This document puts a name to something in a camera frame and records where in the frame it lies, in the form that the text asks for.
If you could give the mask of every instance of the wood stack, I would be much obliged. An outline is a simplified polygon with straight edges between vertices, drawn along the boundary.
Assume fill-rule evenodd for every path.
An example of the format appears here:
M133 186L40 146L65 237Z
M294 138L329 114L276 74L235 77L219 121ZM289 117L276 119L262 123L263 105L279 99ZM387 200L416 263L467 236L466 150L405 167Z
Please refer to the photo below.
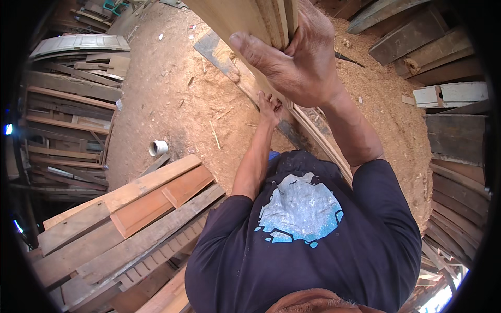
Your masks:
M483 100L425 115L433 155L433 211L422 240L418 284L400 313L419 309L447 285L454 293L453 277L464 277L473 265L490 201L482 157L488 111L488 100Z
M189 155L46 220L30 252L40 281L62 311L78 313L134 312L173 277L165 288L178 294L208 210L225 199L212 181Z
M484 80L466 32L444 2L347 0L333 16L350 20L349 34L381 37L369 54L383 66L393 63L404 78L426 86Z
M44 199L84 202L105 193L103 165L130 62L124 50L118 36L69 35L44 40L32 53L20 125L31 189Z

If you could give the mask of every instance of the dirt floor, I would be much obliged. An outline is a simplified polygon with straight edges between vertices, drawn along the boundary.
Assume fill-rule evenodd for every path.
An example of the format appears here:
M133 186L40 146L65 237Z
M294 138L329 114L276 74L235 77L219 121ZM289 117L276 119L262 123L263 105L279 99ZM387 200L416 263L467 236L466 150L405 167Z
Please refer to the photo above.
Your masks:
M255 130L251 125L259 120L257 111L233 82L193 48L209 29L195 13L154 3L137 20L138 28L129 39L132 61L122 86L123 109L115 119L107 157L110 190L137 178L155 160L148 153L148 144L165 140L171 160L194 148L230 193ZM341 80L379 133L386 158L423 231L431 213L432 190L424 111L401 102L402 95L412 96L412 90L419 86L397 76L392 65L382 67L368 55L377 37L346 34L347 21L332 22L337 32L336 50L366 66L338 61ZM193 24L196 29L188 29ZM127 38L134 28L127 25L123 35ZM352 47L343 45L345 39ZM272 149L284 152L294 147L276 130Z

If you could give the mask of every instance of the white plastic cup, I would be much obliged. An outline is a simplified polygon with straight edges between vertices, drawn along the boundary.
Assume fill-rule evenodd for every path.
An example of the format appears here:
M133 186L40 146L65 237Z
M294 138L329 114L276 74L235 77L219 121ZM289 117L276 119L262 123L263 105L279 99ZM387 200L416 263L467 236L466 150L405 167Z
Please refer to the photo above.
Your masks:
M151 156L157 156L166 153L168 149L169 147L167 146L167 143L165 141L155 140L150 143L148 152Z

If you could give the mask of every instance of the navy t-shirt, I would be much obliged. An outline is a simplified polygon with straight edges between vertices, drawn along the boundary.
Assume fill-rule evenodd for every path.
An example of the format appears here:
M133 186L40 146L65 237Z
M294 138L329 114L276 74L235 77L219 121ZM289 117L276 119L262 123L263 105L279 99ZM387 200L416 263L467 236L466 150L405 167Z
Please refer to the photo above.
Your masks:
M265 312L309 288L392 313L414 289L420 258L388 162L363 164L351 190L337 165L292 151L270 162L254 203L231 196L209 213L185 287L197 313Z

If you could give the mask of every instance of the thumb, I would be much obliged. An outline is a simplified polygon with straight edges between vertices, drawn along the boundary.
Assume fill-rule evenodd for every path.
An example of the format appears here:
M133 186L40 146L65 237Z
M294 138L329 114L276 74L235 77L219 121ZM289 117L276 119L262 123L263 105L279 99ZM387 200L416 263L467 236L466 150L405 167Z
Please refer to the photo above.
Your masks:
M292 58L278 49L268 46L259 38L245 32L236 32L229 37L230 44L237 49L247 62L265 76L277 74Z

